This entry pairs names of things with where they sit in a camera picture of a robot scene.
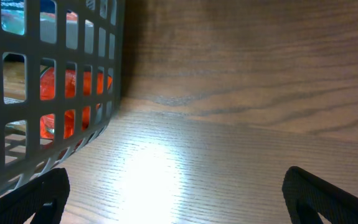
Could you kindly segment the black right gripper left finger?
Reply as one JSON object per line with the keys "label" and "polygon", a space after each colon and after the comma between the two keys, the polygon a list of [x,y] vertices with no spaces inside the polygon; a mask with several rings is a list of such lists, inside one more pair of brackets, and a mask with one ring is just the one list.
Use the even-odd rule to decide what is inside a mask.
{"label": "black right gripper left finger", "polygon": [[66,169],[52,169],[0,198],[0,223],[59,224],[69,193]]}

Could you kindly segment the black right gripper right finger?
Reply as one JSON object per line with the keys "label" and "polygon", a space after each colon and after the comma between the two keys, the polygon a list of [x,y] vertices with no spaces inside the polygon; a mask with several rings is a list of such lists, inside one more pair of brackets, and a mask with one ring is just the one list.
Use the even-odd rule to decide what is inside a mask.
{"label": "black right gripper right finger", "polygon": [[325,180],[292,166],[282,185],[292,223],[358,223],[358,198]]}

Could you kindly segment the orange yellow cracker package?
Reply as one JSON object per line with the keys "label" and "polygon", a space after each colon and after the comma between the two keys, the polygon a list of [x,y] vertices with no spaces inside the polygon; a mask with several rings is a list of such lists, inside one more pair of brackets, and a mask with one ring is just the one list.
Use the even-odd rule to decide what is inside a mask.
{"label": "orange yellow cracker package", "polygon": [[[6,62],[3,65],[4,78],[4,102],[6,104],[22,103],[26,99],[25,89],[25,64],[22,62]],[[96,81],[96,94],[103,93],[104,87],[111,89],[112,77],[99,72]],[[65,71],[65,96],[73,98],[76,94],[77,74],[75,69]],[[92,93],[92,72],[83,73],[83,96]],[[52,100],[55,96],[55,69],[45,65],[40,66],[40,99]],[[42,139],[54,138],[54,114],[47,114],[40,118],[40,137]],[[64,113],[64,138],[74,134],[75,111],[68,110]]]}

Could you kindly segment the teal small snack packet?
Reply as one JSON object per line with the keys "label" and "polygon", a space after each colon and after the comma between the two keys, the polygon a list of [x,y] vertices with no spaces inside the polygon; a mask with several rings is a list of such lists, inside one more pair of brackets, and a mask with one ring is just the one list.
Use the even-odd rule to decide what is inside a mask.
{"label": "teal small snack packet", "polygon": [[2,30],[17,35],[25,33],[25,14],[21,10],[1,9]]}

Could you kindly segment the blue tissue multipack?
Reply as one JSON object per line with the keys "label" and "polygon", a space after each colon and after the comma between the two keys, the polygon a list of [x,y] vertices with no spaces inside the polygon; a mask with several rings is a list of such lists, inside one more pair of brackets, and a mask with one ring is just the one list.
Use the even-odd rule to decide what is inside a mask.
{"label": "blue tissue multipack", "polygon": [[[1,0],[1,14],[24,17],[24,0]],[[55,3],[51,0],[40,0],[40,12],[55,13]]]}

